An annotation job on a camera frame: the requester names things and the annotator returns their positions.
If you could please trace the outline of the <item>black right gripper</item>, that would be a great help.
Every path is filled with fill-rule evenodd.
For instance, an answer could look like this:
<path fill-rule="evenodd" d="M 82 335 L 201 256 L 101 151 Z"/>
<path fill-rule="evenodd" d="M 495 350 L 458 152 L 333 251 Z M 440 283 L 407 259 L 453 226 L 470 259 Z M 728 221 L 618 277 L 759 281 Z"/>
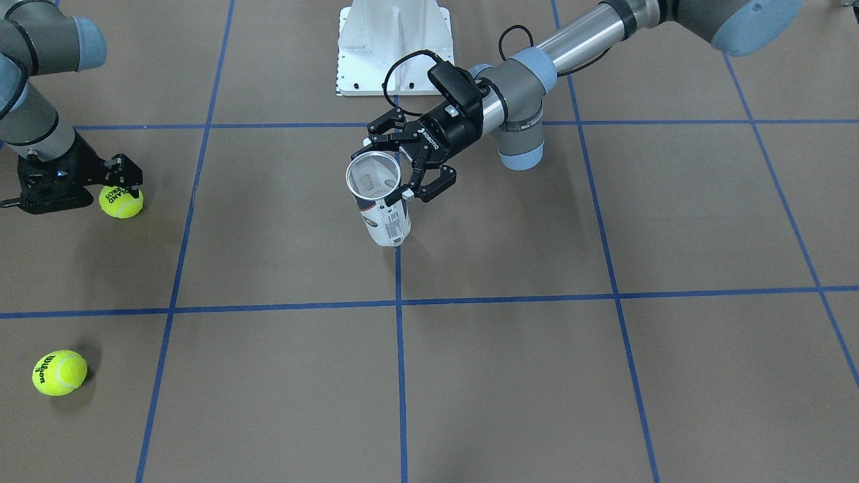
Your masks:
<path fill-rule="evenodd" d="M 76 133 L 70 149 L 52 161 L 41 155 L 19 156 L 17 175 L 21 192 L 17 207 L 33 215 L 89 206 L 94 202 L 90 184 L 119 187 L 141 198 L 142 169 L 126 155 L 105 161 Z"/>

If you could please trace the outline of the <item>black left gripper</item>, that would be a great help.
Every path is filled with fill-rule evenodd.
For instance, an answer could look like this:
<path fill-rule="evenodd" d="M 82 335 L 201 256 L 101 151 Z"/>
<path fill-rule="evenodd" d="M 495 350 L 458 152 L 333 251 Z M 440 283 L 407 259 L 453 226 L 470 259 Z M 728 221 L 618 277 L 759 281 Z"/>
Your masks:
<path fill-rule="evenodd" d="M 457 171 L 447 164 L 484 134 L 484 109 L 454 108 L 444 101 L 418 119 L 406 119 L 402 108 L 392 108 L 367 123 L 365 152 L 400 152 L 411 165 L 411 175 L 400 186 L 400 199 L 420 199 L 424 203 L 453 186 Z"/>

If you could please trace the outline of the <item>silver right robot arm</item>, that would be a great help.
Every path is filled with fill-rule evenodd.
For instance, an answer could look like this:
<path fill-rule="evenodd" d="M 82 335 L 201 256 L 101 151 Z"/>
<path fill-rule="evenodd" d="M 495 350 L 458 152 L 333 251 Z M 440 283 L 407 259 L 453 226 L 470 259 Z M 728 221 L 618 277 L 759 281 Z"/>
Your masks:
<path fill-rule="evenodd" d="M 94 202 L 90 186 L 142 201 L 141 168 L 123 154 L 101 158 L 32 83 L 104 64 L 98 25 L 52 1 L 3 1 L 1 16 L 1 138 L 17 154 L 19 180 L 19 195 L 2 207 L 33 215 L 76 210 Z"/>

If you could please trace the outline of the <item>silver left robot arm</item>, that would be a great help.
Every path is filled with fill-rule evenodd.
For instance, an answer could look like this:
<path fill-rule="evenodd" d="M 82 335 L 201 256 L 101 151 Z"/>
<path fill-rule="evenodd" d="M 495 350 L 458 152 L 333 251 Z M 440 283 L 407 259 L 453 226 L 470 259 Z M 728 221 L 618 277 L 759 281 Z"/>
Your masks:
<path fill-rule="evenodd" d="M 357 193 L 366 174 L 392 171 L 372 186 L 371 201 L 387 205 L 429 202 L 455 183 L 448 161 L 492 134 L 507 168 L 527 170 L 540 162 L 545 138 L 543 100 L 559 78 L 588 68 L 611 47 L 640 30 L 678 23 L 717 51 L 733 57 L 757 52 L 779 37 L 803 6 L 801 1 L 602 1 L 538 45 L 497 66 L 457 67 L 432 51 L 427 79 L 443 101 L 426 113 L 392 107 L 368 124 L 368 138 L 352 155 L 346 180 Z"/>

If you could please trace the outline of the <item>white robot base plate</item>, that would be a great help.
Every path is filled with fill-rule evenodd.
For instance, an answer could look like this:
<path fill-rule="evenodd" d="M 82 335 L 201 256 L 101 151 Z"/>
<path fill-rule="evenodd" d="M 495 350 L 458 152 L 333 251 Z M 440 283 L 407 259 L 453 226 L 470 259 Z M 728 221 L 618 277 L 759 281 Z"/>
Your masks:
<path fill-rule="evenodd" d="M 337 95 L 381 96 L 389 68 L 412 52 L 454 61 L 451 13 L 436 1 L 354 1 L 338 19 Z"/>

